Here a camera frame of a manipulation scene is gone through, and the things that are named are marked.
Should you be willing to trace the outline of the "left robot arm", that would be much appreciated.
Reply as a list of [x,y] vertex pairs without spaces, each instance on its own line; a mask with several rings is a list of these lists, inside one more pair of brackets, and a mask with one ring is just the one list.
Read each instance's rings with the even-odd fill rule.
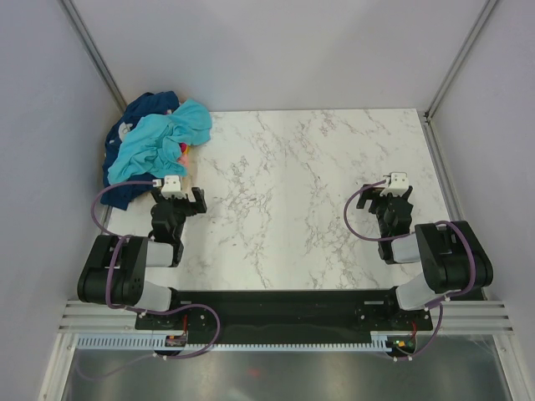
[[97,236],[78,280],[79,300],[154,314],[165,328],[180,325],[184,310],[172,301],[173,289],[147,281],[145,271],[180,264],[186,219],[207,212],[204,190],[193,187],[191,193],[192,200],[177,191],[153,190],[147,236]]

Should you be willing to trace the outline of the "teal t-shirt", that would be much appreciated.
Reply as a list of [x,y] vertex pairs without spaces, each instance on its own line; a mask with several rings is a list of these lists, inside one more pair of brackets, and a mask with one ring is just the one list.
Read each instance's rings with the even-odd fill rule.
[[133,176],[149,174],[156,178],[167,175],[186,176],[188,168],[181,163],[181,144],[198,146],[210,140],[212,127],[208,109],[188,99],[171,114],[148,114],[125,136],[118,155],[108,169],[111,185]]

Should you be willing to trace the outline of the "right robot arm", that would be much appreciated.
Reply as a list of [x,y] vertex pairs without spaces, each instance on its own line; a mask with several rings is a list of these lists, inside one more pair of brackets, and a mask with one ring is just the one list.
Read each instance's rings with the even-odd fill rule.
[[371,238],[351,231],[363,241],[378,244],[380,259],[388,265],[419,262],[422,273],[394,289],[394,301],[383,307],[383,319],[403,328],[413,310],[432,309],[453,297],[487,287],[493,280],[490,259],[467,221],[412,224],[413,187],[393,189],[385,180],[363,185],[352,194],[356,207],[370,203],[380,236]]

